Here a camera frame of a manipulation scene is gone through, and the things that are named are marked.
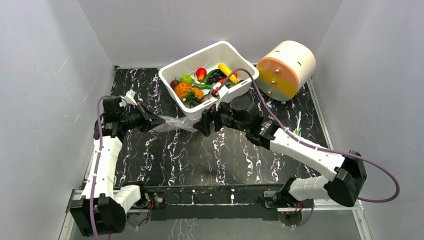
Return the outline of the clear zip bag orange zipper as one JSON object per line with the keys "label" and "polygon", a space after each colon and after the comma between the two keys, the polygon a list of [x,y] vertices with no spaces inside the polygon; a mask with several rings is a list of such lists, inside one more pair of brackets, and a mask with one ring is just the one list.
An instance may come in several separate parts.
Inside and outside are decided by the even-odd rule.
{"label": "clear zip bag orange zipper", "polygon": [[176,118],[165,115],[160,115],[159,117],[164,119],[165,123],[152,129],[157,133],[170,132],[176,130],[185,130],[191,133],[195,133],[197,130],[194,128],[194,124],[200,121],[200,119],[193,119],[189,117]]}

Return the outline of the white plastic bin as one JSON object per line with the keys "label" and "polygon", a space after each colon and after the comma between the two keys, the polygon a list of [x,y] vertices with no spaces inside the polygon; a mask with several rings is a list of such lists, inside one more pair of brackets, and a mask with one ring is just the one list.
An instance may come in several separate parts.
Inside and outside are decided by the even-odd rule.
{"label": "white plastic bin", "polygon": [[[164,85],[166,86],[169,94],[175,100],[184,115],[192,119],[200,119],[203,110],[214,108],[217,99],[211,99],[207,102],[203,102],[195,107],[189,107],[177,97],[174,90],[170,87],[170,82],[180,79],[183,75],[190,75],[193,79],[192,85],[205,85],[207,84],[207,75],[210,72],[219,70],[218,65],[227,65],[232,73],[225,78],[225,83],[230,80],[230,76],[237,73],[238,83],[228,88],[228,95],[222,103],[229,103],[234,98],[245,94],[252,82],[256,80],[260,73],[256,67],[254,67],[249,61],[240,55],[240,53],[227,41],[219,41],[210,46],[207,46],[201,50],[198,50],[184,58],[181,58],[171,64],[162,67],[158,75]],[[196,71],[199,68],[205,68],[207,75],[203,82],[197,79]],[[201,89],[203,94],[212,92],[212,89]]]}

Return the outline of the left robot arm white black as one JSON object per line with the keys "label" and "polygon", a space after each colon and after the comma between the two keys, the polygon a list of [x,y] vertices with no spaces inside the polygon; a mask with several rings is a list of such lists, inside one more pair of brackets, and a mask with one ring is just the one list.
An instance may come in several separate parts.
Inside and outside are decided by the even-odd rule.
{"label": "left robot arm white black", "polygon": [[84,237],[121,233],[132,207],[153,205],[145,185],[130,181],[116,190],[115,171],[125,136],[130,130],[149,132],[165,123],[150,112],[134,91],[124,96],[102,96],[96,104],[93,156],[79,199],[70,203],[70,213]]}

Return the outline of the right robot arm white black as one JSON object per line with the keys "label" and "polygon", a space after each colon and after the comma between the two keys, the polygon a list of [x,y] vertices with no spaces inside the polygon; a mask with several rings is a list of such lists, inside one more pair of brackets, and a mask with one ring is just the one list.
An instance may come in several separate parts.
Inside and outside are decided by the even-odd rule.
{"label": "right robot arm white black", "polygon": [[292,138],[291,132],[275,120],[262,117],[259,108],[246,96],[230,103],[221,103],[217,110],[204,110],[193,127],[208,137],[211,131],[227,127],[245,133],[252,144],[281,153],[319,172],[318,177],[291,177],[280,191],[265,193],[267,208],[295,207],[304,200],[333,200],[353,207],[367,179],[360,154],[331,153],[302,137]]}

